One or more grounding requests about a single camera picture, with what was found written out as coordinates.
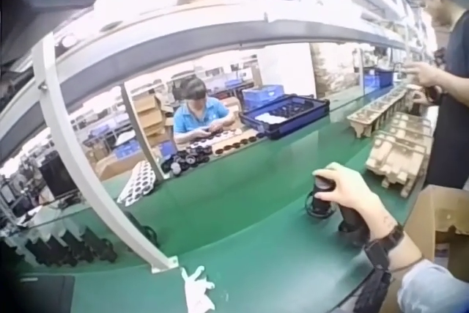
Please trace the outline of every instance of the black hair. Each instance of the black hair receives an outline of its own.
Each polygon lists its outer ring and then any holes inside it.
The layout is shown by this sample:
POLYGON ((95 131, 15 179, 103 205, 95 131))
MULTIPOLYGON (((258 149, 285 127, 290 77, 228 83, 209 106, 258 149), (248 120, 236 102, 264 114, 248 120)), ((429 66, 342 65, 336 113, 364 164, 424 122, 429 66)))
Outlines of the black hair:
POLYGON ((200 78, 189 78, 181 85, 184 99, 199 100, 207 96, 207 87, 200 78))

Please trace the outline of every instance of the wrist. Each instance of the wrist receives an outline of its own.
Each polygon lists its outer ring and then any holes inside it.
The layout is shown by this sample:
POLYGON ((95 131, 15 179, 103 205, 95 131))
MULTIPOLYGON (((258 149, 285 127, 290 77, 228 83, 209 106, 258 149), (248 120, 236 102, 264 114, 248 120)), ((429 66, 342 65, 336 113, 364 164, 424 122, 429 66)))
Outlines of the wrist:
POLYGON ((397 220, 388 212, 377 195, 357 211, 363 217, 370 231, 370 240, 388 236, 397 225, 397 220))

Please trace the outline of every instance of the man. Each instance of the man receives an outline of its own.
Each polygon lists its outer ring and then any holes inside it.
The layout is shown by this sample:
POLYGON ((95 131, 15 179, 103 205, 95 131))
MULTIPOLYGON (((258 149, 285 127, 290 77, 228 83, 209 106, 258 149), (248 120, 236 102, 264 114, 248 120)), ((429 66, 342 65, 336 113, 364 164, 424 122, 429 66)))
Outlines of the man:
POLYGON ((174 141, 184 144, 210 136, 235 121, 235 116, 218 99, 207 96, 200 78, 191 78, 182 86, 185 102, 174 114, 174 141))
POLYGON ((405 65, 425 87, 444 92, 426 183, 463 188, 469 176, 469 12, 454 0, 413 0, 451 30, 445 70, 425 62, 405 65))
MULTIPOLYGON (((314 175, 336 183, 334 191, 316 194, 316 197, 355 209, 366 222, 372 240, 387 238, 393 232, 396 219, 358 172, 332 163, 326 169, 316 170, 314 175)), ((469 312, 469 284, 424 259, 407 234, 389 251, 388 258, 394 279, 401 283, 397 295, 401 312, 469 312)))

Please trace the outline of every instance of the sleeve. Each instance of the sleeve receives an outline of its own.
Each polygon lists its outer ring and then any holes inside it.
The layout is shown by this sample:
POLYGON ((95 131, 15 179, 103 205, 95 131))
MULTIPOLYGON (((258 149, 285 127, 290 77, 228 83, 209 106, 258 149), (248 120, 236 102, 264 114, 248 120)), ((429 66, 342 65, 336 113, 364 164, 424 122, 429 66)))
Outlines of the sleeve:
POLYGON ((223 119, 224 117, 227 117, 229 114, 228 108, 219 100, 215 103, 216 109, 217 109, 217 115, 219 119, 223 119))
POLYGON ((174 123, 173 124, 174 133, 188 132, 187 128, 185 128, 184 119, 182 118, 182 115, 178 111, 176 111, 176 114, 174 114, 173 123, 174 123))
POLYGON ((403 313, 466 313, 469 284, 424 260, 404 276, 397 300, 403 313))

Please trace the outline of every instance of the black watch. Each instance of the black watch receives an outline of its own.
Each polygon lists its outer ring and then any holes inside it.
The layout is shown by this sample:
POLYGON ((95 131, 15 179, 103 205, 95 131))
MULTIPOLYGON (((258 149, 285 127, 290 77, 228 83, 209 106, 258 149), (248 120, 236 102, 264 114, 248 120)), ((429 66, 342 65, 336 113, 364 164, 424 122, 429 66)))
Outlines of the black watch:
POLYGON ((374 268, 388 270, 389 252, 399 245, 403 238, 404 228, 398 223, 388 236, 367 243, 363 250, 374 268))

